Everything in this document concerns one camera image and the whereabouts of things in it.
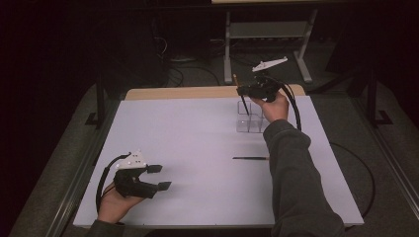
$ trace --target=white table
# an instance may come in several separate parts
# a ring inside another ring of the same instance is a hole
[[[234,92],[232,88],[220,89]],[[270,227],[268,161],[232,160],[268,156],[268,149],[261,133],[236,132],[239,97],[222,97],[122,101],[73,224],[89,227],[96,219],[95,193],[111,160],[141,149],[148,164],[163,165],[163,170],[140,179],[172,185],[134,207],[122,220],[125,224],[151,229]],[[296,101],[326,198],[345,224],[363,224],[310,98],[297,96]],[[111,170],[106,184],[114,174]]]

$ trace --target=transparent box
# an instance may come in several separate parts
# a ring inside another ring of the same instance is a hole
[[[247,115],[243,102],[237,102],[236,130],[238,132],[263,132],[269,123],[263,116],[262,109],[251,101],[245,101],[245,103],[249,115]]]

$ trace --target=hand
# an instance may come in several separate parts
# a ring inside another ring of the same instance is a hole
[[[115,224],[119,222],[133,206],[143,200],[143,197],[123,197],[115,189],[114,183],[111,183],[104,190],[98,220]]]
[[[275,101],[268,103],[261,99],[250,98],[254,103],[262,108],[263,114],[268,122],[273,122],[278,119],[288,119],[289,101],[280,92],[277,92]]]

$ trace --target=table surface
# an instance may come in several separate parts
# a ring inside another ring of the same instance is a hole
[[[302,129],[312,139],[310,153],[326,198],[345,224],[364,223],[310,98],[296,96],[296,102]],[[172,186],[135,206],[123,219],[126,225],[151,229],[272,226],[268,161],[232,159],[269,155],[261,133],[236,131],[238,103],[231,86],[129,91],[73,224],[90,227],[97,217],[95,193],[104,168],[115,157],[141,149],[148,164],[160,164],[163,170],[139,178],[152,184],[171,181]],[[289,121],[294,124],[292,109]],[[106,184],[112,181],[113,171]]]

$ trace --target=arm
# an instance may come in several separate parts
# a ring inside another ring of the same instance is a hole
[[[252,99],[271,123],[264,132],[270,153],[275,225],[272,236],[341,236],[344,226],[324,196],[308,147],[310,138],[287,122],[288,102]]]
[[[124,235],[125,227],[119,221],[136,204],[142,202],[142,197],[123,197],[115,186],[110,184],[105,188],[99,208],[98,219],[91,226],[86,237],[118,237]]]

